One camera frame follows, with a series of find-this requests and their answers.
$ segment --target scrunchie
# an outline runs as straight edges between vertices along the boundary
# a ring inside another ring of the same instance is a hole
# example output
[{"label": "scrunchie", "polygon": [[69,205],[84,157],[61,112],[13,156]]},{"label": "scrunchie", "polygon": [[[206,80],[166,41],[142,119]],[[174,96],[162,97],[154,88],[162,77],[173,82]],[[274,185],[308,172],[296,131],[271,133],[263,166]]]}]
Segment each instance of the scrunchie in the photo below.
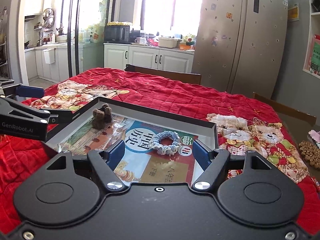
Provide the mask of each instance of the scrunchie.
[{"label": "scrunchie", "polygon": [[[160,141],[170,138],[173,142],[171,145],[162,145]],[[181,147],[180,137],[176,132],[164,131],[154,135],[149,142],[149,149],[154,149],[160,155],[174,155]]]}]

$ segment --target sliding glass door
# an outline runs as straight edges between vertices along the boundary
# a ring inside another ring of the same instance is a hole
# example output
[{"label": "sliding glass door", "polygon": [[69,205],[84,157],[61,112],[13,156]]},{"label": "sliding glass door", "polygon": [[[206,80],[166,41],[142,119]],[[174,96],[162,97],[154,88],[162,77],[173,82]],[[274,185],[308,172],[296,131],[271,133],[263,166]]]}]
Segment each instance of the sliding glass door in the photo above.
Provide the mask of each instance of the sliding glass door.
[{"label": "sliding glass door", "polygon": [[104,27],[113,21],[114,0],[71,0],[68,21],[68,67],[74,76],[104,67]]}]

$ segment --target microwave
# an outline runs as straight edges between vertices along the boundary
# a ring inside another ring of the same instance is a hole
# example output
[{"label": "microwave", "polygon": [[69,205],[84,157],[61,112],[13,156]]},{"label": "microwave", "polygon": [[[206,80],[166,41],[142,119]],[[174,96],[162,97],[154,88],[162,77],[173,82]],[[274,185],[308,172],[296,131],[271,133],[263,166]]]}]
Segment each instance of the microwave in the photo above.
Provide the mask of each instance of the microwave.
[{"label": "microwave", "polygon": [[104,28],[104,42],[129,44],[131,29],[128,25],[107,25]]}]

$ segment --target green poster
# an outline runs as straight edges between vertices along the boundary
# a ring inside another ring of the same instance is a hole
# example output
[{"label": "green poster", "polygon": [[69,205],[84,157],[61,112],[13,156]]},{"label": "green poster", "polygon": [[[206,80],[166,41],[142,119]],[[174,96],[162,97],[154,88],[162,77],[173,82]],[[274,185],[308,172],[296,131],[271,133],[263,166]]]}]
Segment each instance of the green poster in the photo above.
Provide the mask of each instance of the green poster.
[{"label": "green poster", "polygon": [[311,57],[311,68],[315,71],[320,71],[320,44],[315,42]]}]

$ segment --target blue gripper pad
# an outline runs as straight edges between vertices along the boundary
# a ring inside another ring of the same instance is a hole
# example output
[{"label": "blue gripper pad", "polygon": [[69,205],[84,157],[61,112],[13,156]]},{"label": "blue gripper pad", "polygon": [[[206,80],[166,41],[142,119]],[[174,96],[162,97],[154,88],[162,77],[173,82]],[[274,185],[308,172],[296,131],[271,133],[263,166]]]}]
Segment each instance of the blue gripper pad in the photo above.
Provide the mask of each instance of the blue gripper pad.
[{"label": "blue gripper pad", "polygon": [[192,144],[192,154],[204,171],[211,164],[209,153],[196,141]]},{"label": "blue gripper pad", "polygon": [[119,162],[122,160],[124,156],[125,144],[124,140],[121,141],[111,152],[109,152],[109,158],[106,164],[109,166],[111,170],[115,170],[118,166]]},{"label": "blue gripper pad", "polygon": [[19,86],[16,88],[16,94],[19,97],[26,98],[43,98],[44,89],[39,87]]}]

